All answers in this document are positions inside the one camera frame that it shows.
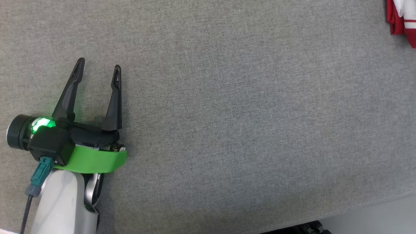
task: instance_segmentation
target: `red cloth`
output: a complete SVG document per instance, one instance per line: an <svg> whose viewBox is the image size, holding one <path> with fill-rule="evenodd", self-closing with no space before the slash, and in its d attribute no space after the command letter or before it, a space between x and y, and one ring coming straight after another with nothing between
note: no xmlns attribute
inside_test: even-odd
<svg viewBox="0 0 416 234"><path fill-rule="evenodd" d="M416 49L416 28L405 28L404 34L406 34L407 40L412 48Z"/></svg>
<svg viewBox="0 0 416 234"><path fill-rule="evenodd" d="M397 14L393 0L387 0L387 22L390 23L390 32L393 35L404 33L403 18Z"/></svg>

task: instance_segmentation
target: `black cable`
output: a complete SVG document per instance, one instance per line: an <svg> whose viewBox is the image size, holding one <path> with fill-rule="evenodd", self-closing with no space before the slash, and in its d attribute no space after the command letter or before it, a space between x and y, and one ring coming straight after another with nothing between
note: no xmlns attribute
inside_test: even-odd
<svg viewBox="0 0 416 234"><path fill-rule="evenodd" d="M30 210L30 204L32 203L32 198L33 198L33 195L29 195L27 197L26 209L25 209L25 214L23 215L22 227L20 228L20 234L25 233L25 227L26 227L27 217L29 216L29 210Z"/></svg>

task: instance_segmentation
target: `gray table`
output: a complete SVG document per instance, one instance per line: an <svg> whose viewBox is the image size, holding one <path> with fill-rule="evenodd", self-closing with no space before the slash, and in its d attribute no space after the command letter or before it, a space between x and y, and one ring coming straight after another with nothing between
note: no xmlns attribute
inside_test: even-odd
<svg viewBox="0 0 416 234"><path fill-rule="evenodd" d="M122 68L98 233L256 234L416 192L416 50L382 0L3 0L0 22L0 132L50 116L79 57L76 120L99 123ZM0 147L17 232L36 162Z"/></svg>

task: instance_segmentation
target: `green band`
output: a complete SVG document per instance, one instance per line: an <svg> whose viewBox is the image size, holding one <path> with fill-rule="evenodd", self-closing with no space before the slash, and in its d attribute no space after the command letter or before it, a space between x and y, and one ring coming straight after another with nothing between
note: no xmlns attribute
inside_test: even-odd
<svg viewBox="0 0 416 234"><path fill-rule="evenodd" d="M83 174L110 173L126 162L127 151L110 152L76 146L65 167L54 168Z"/></svg>

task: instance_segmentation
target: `teal connector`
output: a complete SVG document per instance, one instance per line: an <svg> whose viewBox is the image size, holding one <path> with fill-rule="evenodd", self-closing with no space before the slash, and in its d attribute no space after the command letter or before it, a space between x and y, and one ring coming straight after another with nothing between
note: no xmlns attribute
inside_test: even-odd
<svg viewBox="0 0 416 234"><path fill-rule="evenodd" d="M35 172L33 172L32 178L30 178L30 184L42 187L43 182L45 182L46 177L48 177L49 173L52 171L53 166L54 161L51 158L42 157Z"/></svg>

